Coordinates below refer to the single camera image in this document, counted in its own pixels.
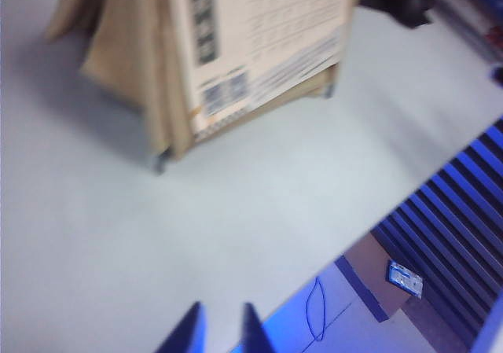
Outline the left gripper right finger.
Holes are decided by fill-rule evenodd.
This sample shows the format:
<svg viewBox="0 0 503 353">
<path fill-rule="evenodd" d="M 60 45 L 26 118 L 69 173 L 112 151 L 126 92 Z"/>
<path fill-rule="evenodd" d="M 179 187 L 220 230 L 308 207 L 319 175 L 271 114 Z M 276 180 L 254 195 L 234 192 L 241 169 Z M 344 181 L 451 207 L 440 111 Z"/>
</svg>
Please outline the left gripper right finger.
<svg viewBox="0 0 503 353">
<path fill-rule="evenodd" d="M 275 352 L 252 303 L 244 305 L 240 346 L 244 353 Z"/>
</svg>

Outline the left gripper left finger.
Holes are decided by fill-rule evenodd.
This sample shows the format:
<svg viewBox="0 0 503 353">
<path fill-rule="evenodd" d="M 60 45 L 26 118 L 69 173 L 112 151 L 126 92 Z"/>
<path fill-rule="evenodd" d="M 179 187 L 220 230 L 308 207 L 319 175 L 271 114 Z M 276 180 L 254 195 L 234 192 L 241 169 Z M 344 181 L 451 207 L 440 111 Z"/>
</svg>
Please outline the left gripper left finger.
<svg viewBox="0 0 503 353">
<path fill-rule="evenodd" d="M 203 353 L 207 320 L 204 305 L 195 302 L 155 353 Z"/>
</svg>

